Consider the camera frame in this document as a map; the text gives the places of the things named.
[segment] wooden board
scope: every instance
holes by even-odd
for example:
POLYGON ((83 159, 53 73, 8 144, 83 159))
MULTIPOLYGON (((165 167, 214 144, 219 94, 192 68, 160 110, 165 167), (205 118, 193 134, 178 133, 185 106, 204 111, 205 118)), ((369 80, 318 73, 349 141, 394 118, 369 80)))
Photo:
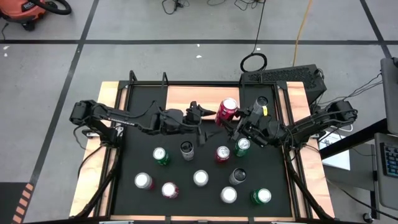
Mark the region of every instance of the wooden board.
MULTIPOLYGON (((307 104, 307 97, 305 96, 305 90, 302 83, 289 82, 288 92, 290 103, 292 107, 293 117, 295 121, 302 119, 310 115, 310 111, 307 104)), ((99 93, 98 102, 104 103, 108 106, 113 107, 114 101, 116 99, 117 93, 117 82, 103 82, 101 86, 101 91, 99 93)), ((166 108, 175 108, 185 111, 188 108, 189 103, 196 100, 203 108, 208 110, 216 111, 220 105, 221 100, 232 97, 234 99, 239 99, 239 89, 238 88, 222 88, 222 87, 192 87, 192 86, 170 86, 167 94, 167 105, 166 108)), ((282 110, 284 117, 287 117, 286 110, 282 110)), ((315 140, 311 140, 309 145, 317 148, 317 143, 315 140)), ((98 139, 90 139, 88 141, 88 147, 90 150, 96 149, 99 145, 98 139)), ((305 180, 307 182, 307 187, 312 193, 317 202, 323 207, 323 209, 330 216, 334 217, 333 207, 331 205, 330 195, 328 187, 326 184, 325 173, 323 171, 322 160, 320 159, 319 153, 315 152, 309 148, 303 148, 301 150, 303 169, 305 173, 305 180)), ((71 215, 75 215, 86 205, 90 200, 91 196, 95 193, 98 188, 98 182, 101 175, 101 170, 104 160, 104 149, 101 153, 97 153, 93 158, 91 158, 87 164, 83 167, 78 185, 75 192, 75 198, 73 199, 73 204, 71 208, 71 215)), ((298 199, 299 199, 299 209, 302 217, 305 217, 305 212, 303 210, 303 198, 302 194, 297 188, 298 199)), ((109 188, 103 195, 103 206, 106 205, 105 202, 108 201, 109 188)), ((100 208, 100 214, 104 215, 106 208, 100 208)), ((163 216, 112 216, 113 220, 163 220, 163 216)), ((290 218, 278 218, 278 217, 256 217, 256 221, 290 221, 290 218)))

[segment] shop vacuum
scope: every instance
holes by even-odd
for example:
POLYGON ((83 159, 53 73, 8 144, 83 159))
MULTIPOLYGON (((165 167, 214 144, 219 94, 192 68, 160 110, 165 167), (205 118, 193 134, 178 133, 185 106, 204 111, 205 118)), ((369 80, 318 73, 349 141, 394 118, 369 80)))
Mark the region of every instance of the shop vacuum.
POLYGON ((58 9, 57 4, 45 0, 0 0, 0 17, 9 22, 22 24, 28 31, 35 29, 35 22, 43 18, 46 11, 58 15, 69 15, 72 12, 66 0, 57 0, 65 9, 58 9))

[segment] green soda can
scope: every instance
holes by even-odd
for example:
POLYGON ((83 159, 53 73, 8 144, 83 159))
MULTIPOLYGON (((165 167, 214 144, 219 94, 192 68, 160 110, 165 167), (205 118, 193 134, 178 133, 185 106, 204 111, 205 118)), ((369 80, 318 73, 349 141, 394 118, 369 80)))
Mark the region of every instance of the green soda can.
POLYGON ((162 147, 157 147, 154 150, 153 157, 155 158, 156 162, 162 166, 166 166, 170 162, 168 152, 162 147))
POLYGON ((241 138, 235 144, 235 156, 242 157, 248 153, 250 148, 250 141, 246 138, 241 138))
POLYGON ((271 192, 268 189, 257 189, 250 193, 250 199, 257 205, 268 203, 271 200, 271 192))

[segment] black keyboard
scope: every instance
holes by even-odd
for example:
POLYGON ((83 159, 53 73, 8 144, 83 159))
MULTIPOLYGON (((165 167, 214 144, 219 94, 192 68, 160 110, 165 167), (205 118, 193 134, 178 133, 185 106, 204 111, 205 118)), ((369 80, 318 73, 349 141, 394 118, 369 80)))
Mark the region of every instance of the black keyboard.
POLYGON ((398 145, 382 143, 384 175, 398 178, 398 145))

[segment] black mat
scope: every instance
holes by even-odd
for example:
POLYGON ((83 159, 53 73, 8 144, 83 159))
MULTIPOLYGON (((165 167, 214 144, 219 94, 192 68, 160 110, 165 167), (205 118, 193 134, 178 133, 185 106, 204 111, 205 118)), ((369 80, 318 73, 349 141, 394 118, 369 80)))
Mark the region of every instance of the black mat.
MULTIPOLYGON (((246 94, 251 101, 252 94, 246 94)), ((164 99, 165 92, 160 88, 135 89, 131 98, 131 111, 138 114, 146 108, 155 96, 164 99)), ((140 123, 149 122, 150 116, 139 118, 140 123)), ((204 121, 202 130, 219 129, 214 121, 204 121)), ((148 136, 133 128, 127 128, 125 147, 122 155, 122 169, 118 179, 113 215, 185 215, 185 216, 239 216, 239 217, 291 217, 287 177, 280 149, 265 147, 263 149, 252 144, 245 157, 231 156, 226 164, 215 163, 217 147, 225 145, 233 149, 234 143, 227 142, 226 132, 208 140, 203 148, 196 147, 194 134, 175 136, 148 136), (191 141, 195 145, 195 158, 185 161, 179 151, 181 142, 191 141), (155 147, 168 150, 171 163, 160 166, 152 158, 155 147), (233 169, 242 167, 248 173, 247 180, 235 186, 238 199, 233 204, 225 204, 220 200, 221 190, 229 186, 228 177, 233 169), (204 169, 209 174, 209 182, 205 188, 198 188, 193 183, 193 173, 204 169), (146 172, 155 180, 155 189, 146 191, 134 185, 134 177, 139 172, 146 172), (180 188, 176 199, 162 196, 161 187, 165 182, 172 181, 180 188), (262 206, 255 206, 249 200, 253 189, 265 187, 272 193, 272 200, 262 206)))
POLYGON ((27 183, 0 183, 0 223, 12 223, 27 183))

